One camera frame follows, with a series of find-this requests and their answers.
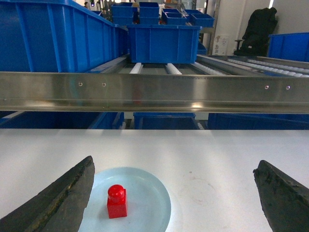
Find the black chair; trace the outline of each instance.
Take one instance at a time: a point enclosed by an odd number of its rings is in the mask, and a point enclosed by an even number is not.
[[[248,22],[246,32],[242,40],[237,42],[236,56],[262,56],[267,55],[268,36],[274,31],[278,21],[275,18],[277,10],[264,8],[255,10]]]

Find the person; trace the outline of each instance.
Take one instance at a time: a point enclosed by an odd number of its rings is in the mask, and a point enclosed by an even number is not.
[[[85,6],[84,7],[90,10],[90,6],[89,6],[89,3],[87,1],[85,1]]]

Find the light blue plate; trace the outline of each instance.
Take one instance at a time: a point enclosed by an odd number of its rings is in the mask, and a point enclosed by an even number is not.
[[[126,189],[127,217],[109,219],[107,190]],[[95,175],[79,232],[164,232],[169,224],[168,191],[154,175],[137,168],[113,168]]]

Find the blue storage box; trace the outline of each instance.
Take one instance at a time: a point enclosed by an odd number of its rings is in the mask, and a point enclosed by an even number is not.
[[[140,17],[159,17],[159,5],[157,2],[140,2]]]
[[[185,25],[187,18],[181,13],[165,13],[168,25]]]
[[[191,15],[192,14],[202,14],[201,11],[198,11],[198,10],[188,10],[188,9],[184,9],[183,13],[187,17],[187,22],[191,22]]]
[[[123,112],[24,112],[0,123],[0,128],[118,129]]]
[[[206,55],[207,54],[207,49],[200,42],[198,42],[198,45],[197,45],[197,54],[199,54],[199,55]]]
[[[134,63],[194,63],[201,27],[128,25]]]
[[[309,62],[309,32],[269,37],[268,57]]]
[[[162,9],[162,15],[161,15],[161,19],[166,22],[166,15],[165,13],[180,13],[179,10],[174,9],[174,8],[163,8]]]
[[[112,30],[112,59],[121,57],[128,53],[128,31],[116,25]]]
[[[208,14],[191,14],[190,22],[192,25],[202,26],[204,28],[212,28],[214,18]]]
[[[157,25],[159,24],[159,17],[157,18],[140,17],[140,24]]]
[[[114,25],[68,0],[0,0],[0,71],[83,73],[112,57]]]
[[[113,17],[133,17],[133,3],[121,2],[112,5]]]
[[[274,114],[209,114],[210,130],[308,130],[309,120]]]
[[[135,112],[134,128],[139,130],[198,130],[194,113]]]
[[[113,23],[119,24],[121,26],[133,24],[133,16],[132,17],[112,17]]]

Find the roller conveyor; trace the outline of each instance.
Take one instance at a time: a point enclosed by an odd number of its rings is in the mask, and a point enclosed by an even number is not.
[[[123,56],[88,73],[0,72],[0,110],[309,113],[308,70],[262,57],[135,64]]]

